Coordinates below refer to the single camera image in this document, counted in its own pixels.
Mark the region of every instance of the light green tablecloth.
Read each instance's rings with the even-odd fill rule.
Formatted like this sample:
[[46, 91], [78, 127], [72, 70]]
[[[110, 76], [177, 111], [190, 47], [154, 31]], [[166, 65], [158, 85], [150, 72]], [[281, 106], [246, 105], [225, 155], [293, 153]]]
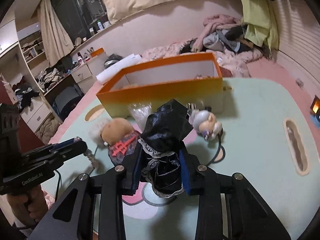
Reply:
[[[320, 163], [309, 127], [292, 97], [279, 84], [253, 78], [232, 78], [225, 79], [225, 82], [234, 88], [224, 92], [224, 110], [217, 115], [223, 125], [222, 145], [226, 149], [226, 158], [211, 168], [226, 175], [244, 174], [295, 240], [320, 205]], [[87, 142], [89, 149], [95, 150], [96, 145], [88, 137], [92, 123], [85, 122], [84, 116], [99, 103], [96, 99], [87, 107], [61, 142], [79, 136]], [[311, 171], [304, 177], [297, 174], [292, 161], [283, 127], [286, 118], [295, 121], [310, 160]], [[191, 133], [187, 143], [189, 153], [197, 155], [201, 163], [207, 163], [216, 153], [217, 141], [208, 144], [194, 131]], [[103, 167], [93, 175], [113, 167], [107, 150], [98, 150], [96, 157]], [[59, 169], [63, 187], [66, 188], [89, 167], [90, 162], [84, 156], [67, 161]], [[44, 189], [53, 195], [57, 179], [55, 176], [43, 183]], [[124, 222], [128, 240], [194, 239], [197, 196], [182, 194], [164, 206], [163, 200], [157, 198], [148, 185], [141, 185], [139, 193], [125, 201]], [[94, 228], [98, 229], [97, 219]]]

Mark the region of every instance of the white fluffy hair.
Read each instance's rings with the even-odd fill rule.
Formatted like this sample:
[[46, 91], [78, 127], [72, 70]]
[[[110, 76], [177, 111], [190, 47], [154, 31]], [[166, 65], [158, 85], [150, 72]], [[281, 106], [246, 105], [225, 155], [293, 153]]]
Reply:
[[193, 119], [193, 123], [192, 126], [193, 128], [196, 130], [196, 132], [199, 133], [199, 125], [204, 122], [207, 121], [209, 118], [210, 112], [207, 110], [194, 110], [191, 113], [191, 117]]
[[104, 140], [101, 137], [101, 133], [104, 129], [104, 127], [110, 122], [108, 118], [100, 118], [98, 119], [91, 127], [89, 131], [89, 137], [92, 141], [94, 141], [98, 147], [103, 148]]

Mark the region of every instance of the plastic bag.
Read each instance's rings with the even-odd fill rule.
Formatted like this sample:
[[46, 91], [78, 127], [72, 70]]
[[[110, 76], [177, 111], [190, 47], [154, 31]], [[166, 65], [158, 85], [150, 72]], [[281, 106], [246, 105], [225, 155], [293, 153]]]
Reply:
[[136, 120], [140, 130], [143, 132], [147, 118], [152, 114], [151, 103], [149, 104], [130, 104], [128, 105], [131, 116]]

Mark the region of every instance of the plush bear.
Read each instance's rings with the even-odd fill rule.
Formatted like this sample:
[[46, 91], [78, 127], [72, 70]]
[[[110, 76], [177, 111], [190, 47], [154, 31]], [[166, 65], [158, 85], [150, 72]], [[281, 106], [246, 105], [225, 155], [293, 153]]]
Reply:
[[140, 133], [124, 118], [105, 118], [96, 122], [89, 135], [98, 147], [108, 147], [109, 157], [117, 166], [134, 152]]

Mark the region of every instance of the orange box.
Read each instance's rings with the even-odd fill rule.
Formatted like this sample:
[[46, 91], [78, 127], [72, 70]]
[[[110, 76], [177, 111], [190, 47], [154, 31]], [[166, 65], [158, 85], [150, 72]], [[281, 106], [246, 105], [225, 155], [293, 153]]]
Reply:
[[104, 49], [103, 48], [100, 48], [100, 49], [97, 49], [96, 51], [90, 53], [91, 57], [95, 57], [95, 56], [98, 56], [100, 55], [101, 53], [104, 52]]
[[[196, 79], [197, 75], [210, 77]], [[151, 102], [156, 111], [172, 98], [221, 113], [222, 75], [212, 53], [179, 55], [122, 69], [97, 97], [112, 118], [130, 116], [129, 104]]]

